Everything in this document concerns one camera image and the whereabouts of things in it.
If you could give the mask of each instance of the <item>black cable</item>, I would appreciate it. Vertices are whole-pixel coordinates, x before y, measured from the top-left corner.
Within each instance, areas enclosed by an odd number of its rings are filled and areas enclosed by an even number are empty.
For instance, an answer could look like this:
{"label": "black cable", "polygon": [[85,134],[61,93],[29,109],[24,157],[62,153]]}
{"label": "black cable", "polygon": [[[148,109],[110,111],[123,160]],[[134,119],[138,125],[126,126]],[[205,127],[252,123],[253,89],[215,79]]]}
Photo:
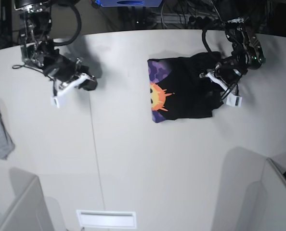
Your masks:
{"label": "black cable", "polygon": [[183,18],[184,18],[184,20],[185,20],[185,25],[184,25],[184,27],[185,27],[185,29],[187,29],[187,28],[188,28],[188,25],[187,25],[186,15],[185,15],[185,12],[183,11],[183,7],[182,7],[182,4],[181,4],[181,0],[177,0],[177,2],[178,2],[179,5],[181,6]]}
{"label": "black cable", "polygon": [[233,91],[233,89],[234,89],[235,87],[237,87],[237,88],[236,88],[236,92],[237,92],[237,96],[238,96],[238,93],[239,93],[238,82],[239,82],[239,80],[241,79],[241,77],[242,77],[242,75],[239,76],[238,79],[237,79],[235,82],[233,82],[233,83],[228,87],[228,89],[222,94],[222,96],[221,96],[221,101],[225,100],[226,97],[228,97],[228,95]]}
{"label": "black cable", "polygon": [[203,41],[203,44],[204,44],[204,47],[206,48],[207,52],[209,53],[209,55],[214,59],[216,60],[217,62],[220,62],[221,59],[218,59],[216,56],[213,55],[207,41],[206,41],[206,33],[207,33],[207,30],[210,29],[214,24],[217,24],[219,23],[219,20],[215,20],[215,21],[212,21],[210,22],[206,27],[203,28],[203,31],[202,31],[202,41]]}
{"label": "black cable", "polygon": [[180,27],[178,27],[178,26],[176,26],[176,25],[174,25],[174,24],[168,24],[168,26],[169,26],[169,25],[171,25],[171,26],[173,26],[173,27],[176,27],[177,29],[180,29],[180,30],[182,29],[182,28],[180,28]]}
{"label": "black cable", "polygon": [[[72,4],[76,5],[80,0],[74,0]],[[63,6],[63,7],[67,7],[67,5],[63,4],[63,3],[58,3],[59,6]]]}
{"label": "black cable", "polygon": [[[17,70],[17,69],[20,69],[20,68],[22,68],[22,67],[25,67],[25,68],[27,68],[27,69],[31,69],[31,70],[34,70],[34,71],[37,71],[37,72],[43,74],[42,71],[37,70],[37,69],[35,69],[35,68],[33,68],[33,67],[27,66],[26,64],[24,64],[24,65],[20,65],[20,64],[13,65],[13,66],[12,66],[12,69],[13,69],[13,70]],[[46,76],[46,77],[48,77],[48,78],[50,79],[50,81],[53,81],[53,78],[51,78],[50,76]]]}
{"label": "black cable", "polygon": [[77,25],[77,30],[74,33],[74,35],[72,36],[72,38],[68,41],[65,41],[65,42],[54,42],[54,46],[56,46],[56,47],[66,46],[66,45],[71,44],[74,40],[76,40],[76,38],[80,34],[80,31],[82,28],[82,21],[81,21],[80,13],[77,10],[77,8],[75,7],[75,5],[68,0],[59,0],[59,2],[64,3],[66,6],[68,6],[75,13],[78,25]]}

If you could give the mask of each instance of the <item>blue device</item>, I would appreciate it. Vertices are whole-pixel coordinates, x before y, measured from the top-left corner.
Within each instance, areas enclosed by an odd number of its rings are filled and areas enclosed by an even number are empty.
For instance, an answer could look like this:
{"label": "blue device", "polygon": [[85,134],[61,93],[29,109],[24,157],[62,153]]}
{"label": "blue device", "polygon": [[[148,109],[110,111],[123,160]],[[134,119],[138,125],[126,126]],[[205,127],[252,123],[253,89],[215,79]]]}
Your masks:
{"label": "blue device", "polygon": [[103,6],[149,6],[158,7],[162,0],[97,0],[96,3]]}

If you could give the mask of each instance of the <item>graphic print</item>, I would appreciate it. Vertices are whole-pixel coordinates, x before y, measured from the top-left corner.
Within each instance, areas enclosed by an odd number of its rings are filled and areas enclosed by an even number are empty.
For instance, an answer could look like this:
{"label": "graphic print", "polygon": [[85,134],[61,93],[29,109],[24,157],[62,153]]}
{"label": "graphic print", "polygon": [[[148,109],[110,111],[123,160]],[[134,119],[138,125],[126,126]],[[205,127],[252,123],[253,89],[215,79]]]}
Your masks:
{"label": "graphic print", "polygon": [[166,89],[162,89],[157,85],[157,83],[164,80],[170,74],[170,70],[166,67],[164,62],[148,60],[147,63],[150,81],[153,121],[159,123],[166,119],[158,112],[158,110],[168,111],[164,107],[164,104],[166,102],[166,97],[172,95],[172,93],[166,93]]}

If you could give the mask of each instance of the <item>purple camouflage print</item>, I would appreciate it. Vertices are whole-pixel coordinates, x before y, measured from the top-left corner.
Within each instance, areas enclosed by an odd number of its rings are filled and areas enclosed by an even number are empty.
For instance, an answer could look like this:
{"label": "purple camouflage print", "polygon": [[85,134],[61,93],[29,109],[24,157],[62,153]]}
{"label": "purple camouflage print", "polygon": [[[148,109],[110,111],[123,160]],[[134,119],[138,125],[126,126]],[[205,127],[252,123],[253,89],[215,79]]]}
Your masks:
{"label": "purple camouflage print", "polygon": [[[150,83],[159,83],[170,74],[170,70],[163,62],[148,60],[147,63]],[[152,115],[153,121],[155,123],[159,123],[166,120],[158,111],[152,110]]]}

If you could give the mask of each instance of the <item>black t-shirt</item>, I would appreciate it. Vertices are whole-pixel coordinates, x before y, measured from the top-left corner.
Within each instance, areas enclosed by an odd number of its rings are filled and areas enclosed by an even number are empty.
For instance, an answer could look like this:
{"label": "black t-shirt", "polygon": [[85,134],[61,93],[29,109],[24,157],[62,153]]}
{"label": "black t-shirt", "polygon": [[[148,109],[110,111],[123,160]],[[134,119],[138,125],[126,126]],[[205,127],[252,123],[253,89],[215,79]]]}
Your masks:
{"label": "black t-shirt", "polygon": [[148,60],[153,120],[212,117],[223,103],[221,87],[199,74],[215,67],[208,53]]}

